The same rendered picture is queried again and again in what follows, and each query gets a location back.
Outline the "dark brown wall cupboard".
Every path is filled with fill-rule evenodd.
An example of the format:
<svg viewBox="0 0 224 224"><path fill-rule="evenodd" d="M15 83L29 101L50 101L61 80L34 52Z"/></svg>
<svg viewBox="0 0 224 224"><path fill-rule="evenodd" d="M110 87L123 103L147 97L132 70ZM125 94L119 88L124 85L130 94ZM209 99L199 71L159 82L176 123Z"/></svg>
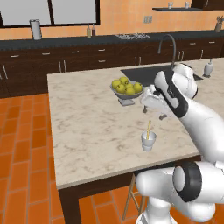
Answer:
<svg viewBox="0 0 224 224"><path fill-rule="evenodd" d="M224 0L192 0L192 7L203 11L224 11Z"/></svg>

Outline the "utensil pot with tools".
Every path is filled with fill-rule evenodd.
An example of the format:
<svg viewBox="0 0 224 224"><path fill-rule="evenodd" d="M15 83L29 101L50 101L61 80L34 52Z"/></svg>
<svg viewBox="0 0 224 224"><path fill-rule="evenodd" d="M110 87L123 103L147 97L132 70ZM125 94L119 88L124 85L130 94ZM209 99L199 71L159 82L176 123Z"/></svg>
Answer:
<svg viewBox="0 0 224 224"><path fill-rule="evenodd" d="M221 32L221 27L222 27L222 22L224 21L224 17L223 16L218 16L217 17L217 23L215 26L215 32Z"/></svg>

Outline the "dark wall shelf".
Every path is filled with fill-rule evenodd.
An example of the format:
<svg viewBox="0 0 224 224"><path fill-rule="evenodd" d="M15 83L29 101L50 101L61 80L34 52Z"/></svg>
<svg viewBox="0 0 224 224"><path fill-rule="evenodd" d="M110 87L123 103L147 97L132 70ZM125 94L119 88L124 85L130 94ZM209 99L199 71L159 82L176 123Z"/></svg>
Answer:
<svg viewBox="0 0 224 224"><path fill-rule="evenodd" d="M185 7L179 7L179 8L152 8L154 11L203 11L199 8L185 8Z"/></svg>

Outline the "dark brown cupboard run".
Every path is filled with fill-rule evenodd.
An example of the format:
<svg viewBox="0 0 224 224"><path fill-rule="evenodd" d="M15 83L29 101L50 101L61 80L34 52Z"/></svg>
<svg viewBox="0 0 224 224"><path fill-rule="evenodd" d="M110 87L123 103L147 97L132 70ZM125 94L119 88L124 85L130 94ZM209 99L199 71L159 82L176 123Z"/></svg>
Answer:
<svg viewBox="0 0 224 224"><path fill-rule="evenodd" d="M121 40L115 35L93 38L45 38L0 41L0 99L44 94L48 74L170 62L172 40L152 33L149 39ZM173 32L177 60L224 57L224 31Z"/></svg>

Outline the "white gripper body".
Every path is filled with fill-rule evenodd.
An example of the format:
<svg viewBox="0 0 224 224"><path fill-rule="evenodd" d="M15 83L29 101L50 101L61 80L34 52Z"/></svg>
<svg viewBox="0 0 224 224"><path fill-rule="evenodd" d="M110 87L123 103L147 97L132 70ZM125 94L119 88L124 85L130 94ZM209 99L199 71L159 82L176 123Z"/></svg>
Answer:
<svg viewBox="0 0 224 224"><path fill-rule="evenodd" d="M154 85L144 88L143 93L140 95L140 102L146 108L156 109L160 114L174 116L164 97L156 91Z"/></svg>

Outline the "white soap dispenser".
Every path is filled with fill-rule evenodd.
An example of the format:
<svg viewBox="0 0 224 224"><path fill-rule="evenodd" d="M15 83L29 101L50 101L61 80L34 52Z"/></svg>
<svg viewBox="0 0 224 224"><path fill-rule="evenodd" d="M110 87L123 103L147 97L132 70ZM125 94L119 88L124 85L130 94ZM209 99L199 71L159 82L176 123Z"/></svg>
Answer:
<svg viewBox="0 0 224 224"><path fill-rule="evenodd" d="M210 60L208 63L205 64L203 76L209 78L211 76L213 69L214 64L213 61Z"/></svg>

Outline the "silver hob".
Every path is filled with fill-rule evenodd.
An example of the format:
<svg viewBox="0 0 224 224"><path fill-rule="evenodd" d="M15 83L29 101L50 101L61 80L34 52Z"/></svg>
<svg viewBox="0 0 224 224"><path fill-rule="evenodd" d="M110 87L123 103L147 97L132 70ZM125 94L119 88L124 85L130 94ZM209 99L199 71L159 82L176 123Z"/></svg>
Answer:
<svg viewBox="0 0 224 224"><path fill-rule="evenodd" d="M150 39L151 38L149 35L145 33L117 34L115 36L121 40Z"/></svg>

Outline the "dark framed window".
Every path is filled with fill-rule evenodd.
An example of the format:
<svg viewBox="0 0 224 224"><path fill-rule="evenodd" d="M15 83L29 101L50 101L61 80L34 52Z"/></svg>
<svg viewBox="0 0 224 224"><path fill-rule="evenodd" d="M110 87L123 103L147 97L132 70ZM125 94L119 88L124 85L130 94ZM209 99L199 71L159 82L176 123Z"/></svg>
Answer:
<svg viewBox="0 0 224 224"><path fill-rule="evenodd" d="M100 0L0 0L4 27L26 27L36 19L41 26L98 25Z"/></svg>

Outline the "dark grey curved tap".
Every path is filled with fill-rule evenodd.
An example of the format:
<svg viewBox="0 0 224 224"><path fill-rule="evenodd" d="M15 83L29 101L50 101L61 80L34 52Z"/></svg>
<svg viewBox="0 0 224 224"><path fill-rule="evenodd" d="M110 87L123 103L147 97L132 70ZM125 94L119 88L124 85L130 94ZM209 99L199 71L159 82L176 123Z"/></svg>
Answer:
<svg viewBox="0 0 224 224"><path fill-rule="evenodd" d="M165 40L165 38L168 37L171 39L172 41L172 46L173 46L173 55L172 55L172 61L171 61L171 69L173 69L175 67L175 59L176 59L176 52L177 52L177 46L176 46L176 41L174 39L174 37L171 34L165 34L162 39L159 42L159 46L158 46L158 50L157 53L160 54L161 53L161 49L162 49L162 44L163 41Z"/></svg>

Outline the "dark sink basin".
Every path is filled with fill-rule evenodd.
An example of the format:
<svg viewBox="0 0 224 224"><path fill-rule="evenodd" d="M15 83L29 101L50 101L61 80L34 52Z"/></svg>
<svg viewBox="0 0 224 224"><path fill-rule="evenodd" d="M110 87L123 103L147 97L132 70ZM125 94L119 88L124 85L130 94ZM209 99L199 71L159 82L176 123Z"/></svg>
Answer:
<svg viewBox="0 0 224 224"><path fill-rule="evenodd" d="M158 72L170 70L170 66L152 66L133 69L123 69L122 73L131 81L140 82L144 87L154 83Z"/></svg>

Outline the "dark brown island base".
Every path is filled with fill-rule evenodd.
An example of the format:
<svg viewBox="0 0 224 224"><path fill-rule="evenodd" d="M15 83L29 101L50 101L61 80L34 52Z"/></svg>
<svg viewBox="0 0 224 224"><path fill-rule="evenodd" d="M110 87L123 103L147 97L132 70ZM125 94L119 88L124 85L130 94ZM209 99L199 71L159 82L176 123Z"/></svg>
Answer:
<svg viewBox="0 0 224 224"><path fill-rule="evenodd" d="M127 186L131 181L132 174L133 171L129 171L107 178L97 178L94 181L85 181L80 185L72 184L70 187L59 189L65 223L81 224L78 199Z"/></svg>

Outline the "wooden stool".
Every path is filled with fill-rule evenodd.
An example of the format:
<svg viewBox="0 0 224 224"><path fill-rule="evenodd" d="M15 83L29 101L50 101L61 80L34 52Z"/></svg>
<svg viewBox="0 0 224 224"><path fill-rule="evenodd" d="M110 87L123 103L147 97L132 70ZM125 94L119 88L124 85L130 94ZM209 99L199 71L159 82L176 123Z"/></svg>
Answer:
<svg viewBox="0 0 224 224"><path fill-rule="evenodd" d="M132 174L131 182L130 182L130 185L129 185L128 197L126 199L126 204L125 204L125 207L124 207L124 210L123 210L123 213L122 213L122 219L123 220L125 220L125 218L126 218L126 214L128 212L128 208L129 208L129 205L130 205L130 200L134 201L134 204L136 206L138 214L141 214L144 211L144 205L145 205L145 201L146 201L147 197L143 196L141 198L141 201L137 202L137 196L140 195L140 192L134 192L133 191L135 183L136 183L136 175Z"/></svg>

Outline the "grey fruit bowl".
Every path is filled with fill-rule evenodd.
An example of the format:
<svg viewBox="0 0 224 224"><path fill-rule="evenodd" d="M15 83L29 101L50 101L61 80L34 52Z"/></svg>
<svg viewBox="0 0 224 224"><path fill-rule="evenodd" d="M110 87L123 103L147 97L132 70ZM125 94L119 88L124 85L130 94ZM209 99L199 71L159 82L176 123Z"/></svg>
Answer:
<svg viewBox="0 0 224 224"><path fill-rule="evenodd" d="M129 83L133 84L133 88L134 88L134 85L136 83L136 81L134 80L129 80ZM110 88L111 90L113 91L113 93L118 97L118 101L123 105L123 106L126 106L126 105L133 105L134 102L133 100L136 99L137 97L140 96L140 94L142 94L144 92L144 86L143 86L143 90L139 93L134 93L134 94L120 94L120 93L117 93L116 92L116 89L113 89L112 88L112 83L110 84Z"/></svg>

